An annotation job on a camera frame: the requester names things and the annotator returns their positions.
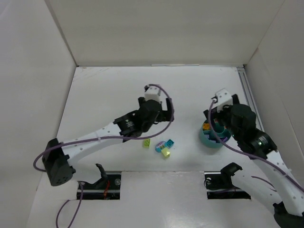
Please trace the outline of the pale yellow lego brick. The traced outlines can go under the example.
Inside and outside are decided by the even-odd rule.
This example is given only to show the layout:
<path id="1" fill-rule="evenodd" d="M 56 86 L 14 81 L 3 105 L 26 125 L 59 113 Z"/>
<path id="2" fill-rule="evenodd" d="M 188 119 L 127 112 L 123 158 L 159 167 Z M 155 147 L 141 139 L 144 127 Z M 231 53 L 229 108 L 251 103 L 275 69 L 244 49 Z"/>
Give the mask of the pale yellow lego brick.
<path id="1" fill-rule="evenodd" d="M 165 159 L 169 158 L 170 155 L 171 155 L 171 152 L 169 151 L 168 148 L 162 149 L 162 150 L 161 150 L 161 153 L 162 153 L 162 155 L 163 155 L 163 157 L 164 157 Z"/>

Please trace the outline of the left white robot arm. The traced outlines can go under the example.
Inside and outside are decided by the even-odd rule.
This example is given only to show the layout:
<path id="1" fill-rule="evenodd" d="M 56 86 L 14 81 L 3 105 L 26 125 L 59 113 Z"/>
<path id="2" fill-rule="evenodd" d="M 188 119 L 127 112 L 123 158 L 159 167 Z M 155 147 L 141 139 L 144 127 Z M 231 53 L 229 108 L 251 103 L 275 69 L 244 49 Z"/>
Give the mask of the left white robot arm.
<path id="1" fill-rule="evenodd" d="M 143 97 L 138 100 L 138 110 L 115 119 L 102 129 L 71 142 L 60 142 L 57 138 L 50 140 L 42 162 L 51 186 L 60 186 L 71 179 L 96 184 L 104 174 L 102 165 L 96 164 L 97 171 L 82 168 L 78 165 L 81 159 L 112 145 L 142 140 L 142 134 L 148 132 L 152 125 L 173 121 L 174 109 L 170 98 L 166 98 L 166 110 L 156 100 Z"/>

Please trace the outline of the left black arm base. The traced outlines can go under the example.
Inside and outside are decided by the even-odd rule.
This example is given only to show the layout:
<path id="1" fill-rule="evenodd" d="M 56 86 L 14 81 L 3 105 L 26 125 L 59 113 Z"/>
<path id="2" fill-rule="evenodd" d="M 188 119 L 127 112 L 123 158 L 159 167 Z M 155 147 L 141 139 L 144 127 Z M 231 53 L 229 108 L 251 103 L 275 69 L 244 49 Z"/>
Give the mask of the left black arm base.
<path id="1" fill-rule="evenodd" d="M 99 163 L 80 167 L 74 175 L 79 182 L 76 198 L 83 200 L 119 200 L 122 173 L 106 171 Z"/>

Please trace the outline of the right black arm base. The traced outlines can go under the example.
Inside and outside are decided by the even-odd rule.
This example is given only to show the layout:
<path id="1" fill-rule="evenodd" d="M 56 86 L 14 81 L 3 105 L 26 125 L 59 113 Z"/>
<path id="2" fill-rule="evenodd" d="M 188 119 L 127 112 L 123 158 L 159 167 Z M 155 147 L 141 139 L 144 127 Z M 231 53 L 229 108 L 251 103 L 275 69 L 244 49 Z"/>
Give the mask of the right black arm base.
<path id="1" fill-rule="evenodd" d="M 209 200 L 231 200 L 245 199 L 250 200 L 251 196 L 244 190 L 232 184 L 231 177 L 237 171 L 241 171 L 241 166 L 232 162 L 222 168 L 220 171 L 205 171 L 204 186 L 207 191 L 207 199 Z"/>

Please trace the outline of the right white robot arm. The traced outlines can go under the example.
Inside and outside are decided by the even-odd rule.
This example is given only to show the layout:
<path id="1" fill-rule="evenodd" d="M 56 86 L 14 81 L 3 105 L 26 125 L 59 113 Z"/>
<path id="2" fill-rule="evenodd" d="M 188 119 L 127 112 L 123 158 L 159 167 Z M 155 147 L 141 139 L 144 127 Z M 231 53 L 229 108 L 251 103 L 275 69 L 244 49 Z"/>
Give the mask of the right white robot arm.
<path id="1" fill-rule="evenodd" d="M 256 113 L 241 104 L 237 94 L 222 89 L 215 93 L 204 115 L 214 136 L 219 136 L 214 129 L 216 123 L 229 130 L 239 147 L 232 151 L 247 156 L 273 185 L 269 188 L 255 183 L 243 167 L 232 162 L 220 171 L 221 188 L 237 187 L 245 191 L 273 214 L 281 228 L 302 228 L 304 189 L 287 168 L 271 137 L 257 128 Z"/>

